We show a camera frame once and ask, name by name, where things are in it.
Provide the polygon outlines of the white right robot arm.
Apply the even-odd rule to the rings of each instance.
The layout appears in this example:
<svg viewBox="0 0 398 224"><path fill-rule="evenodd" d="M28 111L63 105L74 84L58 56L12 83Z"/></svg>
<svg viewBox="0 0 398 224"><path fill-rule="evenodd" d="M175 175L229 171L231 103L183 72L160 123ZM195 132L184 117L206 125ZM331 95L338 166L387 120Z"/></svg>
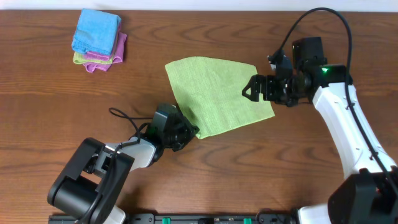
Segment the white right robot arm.
<svg viewBox="0 0 398 224"><path fill-rule="evenodd" d="M327 203L297 210L296 223L397 223L397 164L374 135L343 64L329 64L320 37L292 44L268 57L274 75L254 75L242 95L288 107L308 98L321 114L338 150L344 182Z"/></svg>

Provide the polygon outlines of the green microfiber cloth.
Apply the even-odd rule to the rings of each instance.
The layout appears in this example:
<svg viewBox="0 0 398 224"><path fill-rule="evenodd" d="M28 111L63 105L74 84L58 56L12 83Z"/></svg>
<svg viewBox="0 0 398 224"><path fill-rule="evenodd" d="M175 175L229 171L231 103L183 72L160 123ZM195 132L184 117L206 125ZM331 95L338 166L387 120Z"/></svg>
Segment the green microfiber cloth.
<svg viewBox="0 0 398 224"><path fill-rule="evenodd" d="M223 134L275 116L268 101L253 102L242 90L255 66L209 57L188 57L165 65L177 104L200 130L198 139Z"/></svg>

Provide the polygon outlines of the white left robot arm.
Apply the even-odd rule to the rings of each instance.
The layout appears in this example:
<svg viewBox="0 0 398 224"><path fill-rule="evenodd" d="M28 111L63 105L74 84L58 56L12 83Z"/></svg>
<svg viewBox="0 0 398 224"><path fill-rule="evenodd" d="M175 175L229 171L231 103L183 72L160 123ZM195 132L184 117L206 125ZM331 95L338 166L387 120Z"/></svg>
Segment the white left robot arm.
<svg viewBox="0 0 398 224"><path fill-rule="evenodd" d="M73 223L126 223L127 214L116 201L129 173L151 166L166 149L182 150L199 131L170 104L160 104L153 117L141 118L140 126L117 108L109 112L128 120L134 134L113 144L84 139L47 195L48 203L70 215Z"/></svg>

